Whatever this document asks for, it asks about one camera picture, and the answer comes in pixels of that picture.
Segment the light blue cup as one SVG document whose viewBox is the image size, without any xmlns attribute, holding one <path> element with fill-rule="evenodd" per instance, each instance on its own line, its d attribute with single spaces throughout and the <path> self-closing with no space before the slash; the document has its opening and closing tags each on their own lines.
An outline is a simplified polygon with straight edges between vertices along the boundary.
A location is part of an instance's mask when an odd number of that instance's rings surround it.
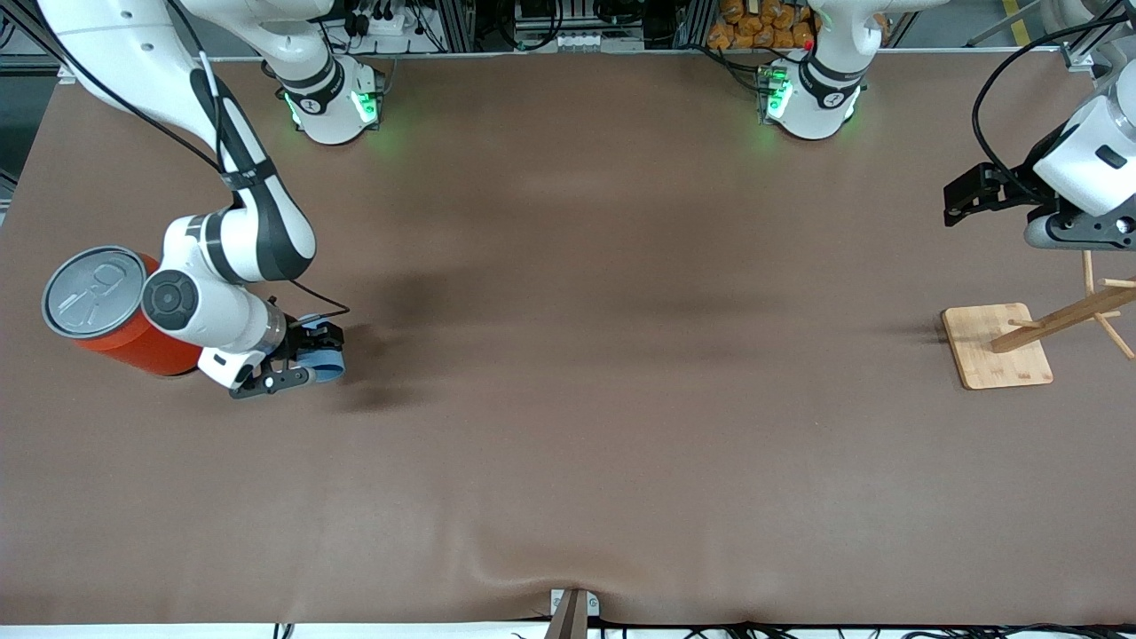
<svg viewBox="0 0 1136 639">
<path fill-rule="evenodd" d="M 302 324 L 307 322 L 329 322 L 329 320 L 325 320 L 325 317 L 315 314 L 309 314 L 301 316 L 299 322 L 300 324 Z M 320 371 L 316 373 L 317 383 L 332 382 L 343 375 L 345 371 L 343 351 L 342 352 L 317 351 L 317 352 L 319 352 L 323 360 L 319 368 Z"/>
</svg>

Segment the wooden cup rack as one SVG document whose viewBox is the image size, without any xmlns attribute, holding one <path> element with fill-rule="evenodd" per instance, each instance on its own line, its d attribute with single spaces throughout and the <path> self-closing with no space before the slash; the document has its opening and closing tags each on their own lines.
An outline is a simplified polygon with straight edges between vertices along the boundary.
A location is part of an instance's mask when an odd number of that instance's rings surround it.
<svg viewBox="0 0 1136 639">
<path fill-rule="evenodd" d="M 958 377 L 967 390 L 1046 385 L 1053 372 L 1042 341 L 1069 327 L 1095 325 L 1124 352 L 1136 360 L 1136 349 L 1120 335 L 1111 320 L 1121 308 L 1136 304 L 1136 275 L 1131 279 L 1095 279 L 1091 250 L 1081 251 L 1084 298 L 1034 317 L 1026 304 L 986 304 L 951 307 L 941 320 Z"/>
</svg>

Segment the orange can with silver lid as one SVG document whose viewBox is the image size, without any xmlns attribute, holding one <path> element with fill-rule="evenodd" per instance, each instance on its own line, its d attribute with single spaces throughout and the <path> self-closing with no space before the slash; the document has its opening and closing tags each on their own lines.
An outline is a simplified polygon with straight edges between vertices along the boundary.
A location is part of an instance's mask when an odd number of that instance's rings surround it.
<svg viewBox="0 0 1136 639">
<path fill-rule="evenodd" d="M 158 267 L 154 257 L 116 244 L 74 255 L 45 283 L 45 325 L 86 351 L 149 374 L 193 372 L 201 348 L 166 335 L 142 312 L 143 288 Z"/>
</svg>

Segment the brown table mat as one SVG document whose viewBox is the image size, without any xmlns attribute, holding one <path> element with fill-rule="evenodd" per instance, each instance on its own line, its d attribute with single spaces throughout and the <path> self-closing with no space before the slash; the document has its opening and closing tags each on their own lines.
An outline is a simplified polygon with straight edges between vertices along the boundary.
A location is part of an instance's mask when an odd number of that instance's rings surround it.
<svg viewBox="0 0 1136 639">
<path fill-rule="evenodd" d="M 57 86 L 0 226 L 0 624 L 529 619 L 1136 623 L 1136 363 L 960 385 L 939 315 L 1081 294 L 1022 208 L 942 222 L 1003 53 L 882 53 L 800 142 L 701 53 L 400 64 L 377 132 L 219 72 L 345 302 L 339 381 L 232 400 L 45 327 L 98 244 L 157 254 L 212 171 Z"/>
</svg>

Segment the bag of orange snacks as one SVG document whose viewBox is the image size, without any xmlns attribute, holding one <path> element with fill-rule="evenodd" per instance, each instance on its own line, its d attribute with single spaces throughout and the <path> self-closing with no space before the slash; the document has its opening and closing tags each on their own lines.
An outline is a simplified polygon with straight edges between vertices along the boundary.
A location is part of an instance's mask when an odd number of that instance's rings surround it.
<svg viewBox="0 0 1136 639">
<path fill-rule="evenodd" d="M 821 28 L 807 0 L 718 0 L 705 45 L 717 50 L 813 48 Z"/>
</svg>

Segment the white power strip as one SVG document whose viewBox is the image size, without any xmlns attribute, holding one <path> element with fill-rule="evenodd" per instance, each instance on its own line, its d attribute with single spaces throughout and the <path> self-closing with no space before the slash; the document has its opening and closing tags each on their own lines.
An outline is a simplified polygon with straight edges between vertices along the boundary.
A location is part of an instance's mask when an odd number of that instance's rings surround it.
<svg viewBox="0 0 1136 639">
<path fill-rule="evenodd" d="M 377 17 L 369 13 L 350 13 L 343 24 L 349 38 L 401 38 L 406 26 L 408 18 L 403 13 L 381 13 Z"/>
</svg>

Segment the white connector block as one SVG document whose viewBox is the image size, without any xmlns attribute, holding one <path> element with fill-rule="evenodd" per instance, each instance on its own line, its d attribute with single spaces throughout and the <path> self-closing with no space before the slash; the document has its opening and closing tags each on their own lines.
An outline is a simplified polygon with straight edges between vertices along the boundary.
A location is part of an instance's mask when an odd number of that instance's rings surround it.
<svg viewBox="0 0 1136 639">
<path fill-rule="evenodd" d="M 568 32 L 556 38 L 557 53 L 636 53 L 644 50 L 641 39 L 604 32 Z"/>
</svg>

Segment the aluminium frame post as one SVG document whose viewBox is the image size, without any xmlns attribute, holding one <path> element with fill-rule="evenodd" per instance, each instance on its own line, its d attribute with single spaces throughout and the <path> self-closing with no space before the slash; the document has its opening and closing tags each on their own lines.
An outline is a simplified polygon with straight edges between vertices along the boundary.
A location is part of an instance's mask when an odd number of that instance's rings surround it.
<svg viewBox="0 0 1136 639">
<path fill-rule="evenodd" d="M 475 49 L 476 1 L 433 0 L 449 53 L 471 53 Z"/>
</svg>

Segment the metal table edge bracket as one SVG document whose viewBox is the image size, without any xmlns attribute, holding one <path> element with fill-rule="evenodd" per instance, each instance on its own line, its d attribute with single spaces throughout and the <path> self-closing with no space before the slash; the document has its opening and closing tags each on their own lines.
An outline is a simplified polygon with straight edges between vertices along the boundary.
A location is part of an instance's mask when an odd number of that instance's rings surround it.
<svg viewBox="0 0 1136 639">
<path fill-rule="evenodd" d="M 544 639 L 588 639 L 588 623 L 601 613 L 599 596 L 585 589 L 553 589 Z"/>
</svg>

